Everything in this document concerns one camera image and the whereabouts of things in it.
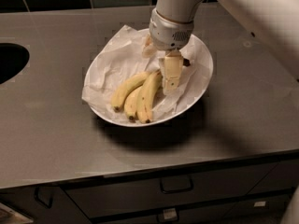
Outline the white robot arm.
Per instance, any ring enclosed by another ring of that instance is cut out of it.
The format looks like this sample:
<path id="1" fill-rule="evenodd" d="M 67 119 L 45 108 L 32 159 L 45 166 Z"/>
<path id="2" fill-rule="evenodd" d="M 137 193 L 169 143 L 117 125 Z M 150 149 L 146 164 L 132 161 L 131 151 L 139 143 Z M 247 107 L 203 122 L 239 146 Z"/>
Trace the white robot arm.
<path id="1" fill-rule="evenodd" d="M 184 48 L 203 1 L 157 0 L 149 20 L 149 44 L 167 53 Z M 299 0 L 217 1 L 299 78 Z"/>

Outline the silver white gripper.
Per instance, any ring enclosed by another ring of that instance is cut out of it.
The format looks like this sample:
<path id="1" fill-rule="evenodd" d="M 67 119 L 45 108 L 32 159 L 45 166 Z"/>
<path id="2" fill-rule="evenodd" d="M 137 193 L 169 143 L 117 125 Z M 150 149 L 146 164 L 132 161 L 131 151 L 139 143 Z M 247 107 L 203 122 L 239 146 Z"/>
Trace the silver white gripper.
<path id="1" fill-rule="evenodd" d="M 156 8 L 151 12 L 149 34 L 145 39 L 142 56 L 151 58 L 158 50 L 171 50 L 159 59 L 165 95 L 173 92 L 179 85 L 184 58 L 178 49 L 188 44 L 193 27 L 193 22 L 180 23 L 164 18 Z"/>

